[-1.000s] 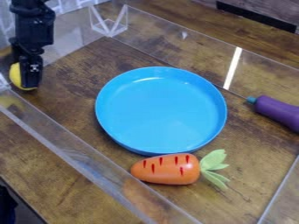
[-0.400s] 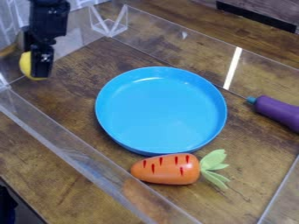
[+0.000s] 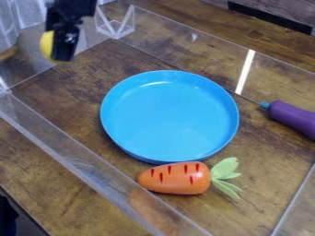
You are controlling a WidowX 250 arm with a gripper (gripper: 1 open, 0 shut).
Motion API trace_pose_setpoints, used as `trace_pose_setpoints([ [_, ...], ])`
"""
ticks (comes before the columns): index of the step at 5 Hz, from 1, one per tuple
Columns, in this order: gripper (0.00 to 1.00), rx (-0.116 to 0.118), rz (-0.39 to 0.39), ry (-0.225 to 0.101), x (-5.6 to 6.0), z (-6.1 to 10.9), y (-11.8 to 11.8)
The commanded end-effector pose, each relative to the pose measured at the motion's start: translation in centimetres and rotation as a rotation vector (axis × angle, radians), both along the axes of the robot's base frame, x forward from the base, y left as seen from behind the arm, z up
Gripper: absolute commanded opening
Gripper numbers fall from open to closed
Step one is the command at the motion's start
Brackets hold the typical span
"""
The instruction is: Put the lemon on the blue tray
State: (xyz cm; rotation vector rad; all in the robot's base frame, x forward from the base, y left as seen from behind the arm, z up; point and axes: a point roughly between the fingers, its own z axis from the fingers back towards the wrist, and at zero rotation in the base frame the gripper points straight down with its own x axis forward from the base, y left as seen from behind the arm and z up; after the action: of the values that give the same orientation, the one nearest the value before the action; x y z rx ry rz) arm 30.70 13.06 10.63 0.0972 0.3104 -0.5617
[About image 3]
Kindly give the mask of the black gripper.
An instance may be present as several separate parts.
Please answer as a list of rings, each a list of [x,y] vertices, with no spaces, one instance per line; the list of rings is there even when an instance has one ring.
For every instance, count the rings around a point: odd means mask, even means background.
[[[73,58],[80,36],[76,26],[84,17],[94,16],[96,5],[97,0],[50,0],[45,4],[45,30],[53,30],[53,60],[69,61]]]

